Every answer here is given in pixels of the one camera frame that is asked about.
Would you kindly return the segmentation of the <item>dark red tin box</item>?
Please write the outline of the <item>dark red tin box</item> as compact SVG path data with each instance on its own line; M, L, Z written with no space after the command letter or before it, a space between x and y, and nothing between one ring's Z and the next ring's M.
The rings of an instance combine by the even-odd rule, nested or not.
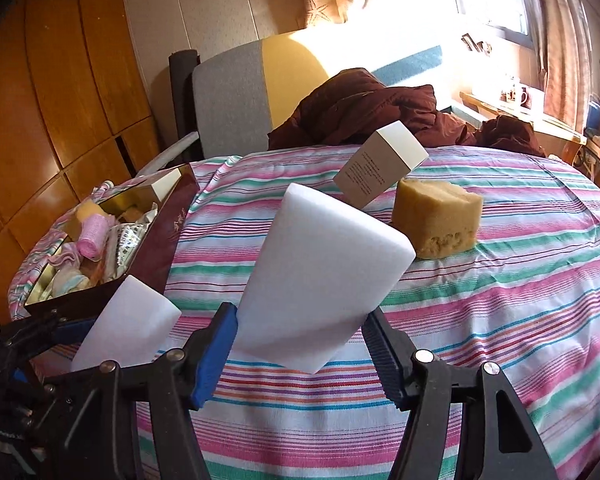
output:
M14 320L55 310L69 318L94 318L132 275L156 292L166 288L189 206L200 191L193 168L181 165L120 188L102 186L80 207L86 216L111 214L102 258L83 258L74 208L36 243L9 289Z

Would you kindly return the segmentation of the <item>grey yellow chair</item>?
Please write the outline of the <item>grey yellow chair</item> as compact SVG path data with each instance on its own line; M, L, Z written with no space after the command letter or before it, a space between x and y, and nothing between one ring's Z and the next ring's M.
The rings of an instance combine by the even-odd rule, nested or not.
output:
M203 60L194 50L170 55L169 77L184 159L248 155L329 78L291 32L251 41Z

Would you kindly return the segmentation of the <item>thick yellow sponge block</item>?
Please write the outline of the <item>thick yellow sponge block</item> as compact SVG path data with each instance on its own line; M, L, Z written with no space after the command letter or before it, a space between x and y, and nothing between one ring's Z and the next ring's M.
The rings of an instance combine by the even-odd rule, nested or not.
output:
M419 259L442 259L475 247L483 199L445 181L401 179L390 224Z

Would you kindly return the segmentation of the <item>large white foam block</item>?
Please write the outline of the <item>large white foam block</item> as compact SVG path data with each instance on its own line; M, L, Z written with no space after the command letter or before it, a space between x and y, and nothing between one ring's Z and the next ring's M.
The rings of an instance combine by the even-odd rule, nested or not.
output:
M412 243L388 224L289 185L237 309L235 351L316 373L414 259Z

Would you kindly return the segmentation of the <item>pink knitted sock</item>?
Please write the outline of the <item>pink knitted sock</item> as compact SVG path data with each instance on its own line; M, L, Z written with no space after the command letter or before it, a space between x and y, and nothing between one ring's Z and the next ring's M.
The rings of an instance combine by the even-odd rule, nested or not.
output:
M83 258L98 261L102 258L109 231L116 219L111 214L91 214L81 224L81 233L76 248Z

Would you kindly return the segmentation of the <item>mug on windowsill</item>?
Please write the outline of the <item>mug on windowsill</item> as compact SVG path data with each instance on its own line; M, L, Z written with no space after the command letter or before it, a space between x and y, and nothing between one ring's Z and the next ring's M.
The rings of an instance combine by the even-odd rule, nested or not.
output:
M531 108L529 89L523 84L516 90L516 102L520 107L525 108L526 110L530 110Z

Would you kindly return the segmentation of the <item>beige carton with text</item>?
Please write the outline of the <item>beige carton with text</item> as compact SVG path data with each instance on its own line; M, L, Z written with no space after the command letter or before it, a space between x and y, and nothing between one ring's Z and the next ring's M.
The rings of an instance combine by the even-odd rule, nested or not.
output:
M334 177L346 202L362 209L415 170L429 154L402 122L376 130Z

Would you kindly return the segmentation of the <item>small white foam block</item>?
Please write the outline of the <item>small white foam block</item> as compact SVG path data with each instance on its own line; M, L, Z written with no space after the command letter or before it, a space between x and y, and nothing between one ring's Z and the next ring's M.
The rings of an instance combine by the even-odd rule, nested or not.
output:
M108 360L122 367L150 363L180 317L168 298L129 275L86 334L70 370Z

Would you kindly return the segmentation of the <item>maroon blanket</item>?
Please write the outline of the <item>maroon blanket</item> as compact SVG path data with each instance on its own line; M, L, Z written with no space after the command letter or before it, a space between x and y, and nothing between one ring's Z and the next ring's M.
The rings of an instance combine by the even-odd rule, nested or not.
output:
M394 122L410 130L425 148L463 145L546 155L528 122L498 115L472 131L460 118L437 109L430 84L389 87L364 68L343 70L314 89L268 134L268 148L362 144Z

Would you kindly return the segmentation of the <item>patterned window curtain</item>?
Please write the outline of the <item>patterned window curtain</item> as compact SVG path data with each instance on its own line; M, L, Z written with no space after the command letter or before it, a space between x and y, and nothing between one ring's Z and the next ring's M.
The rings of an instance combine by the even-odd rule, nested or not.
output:
M539 0L544 113L581 132L592 90L591 46L581 0Z

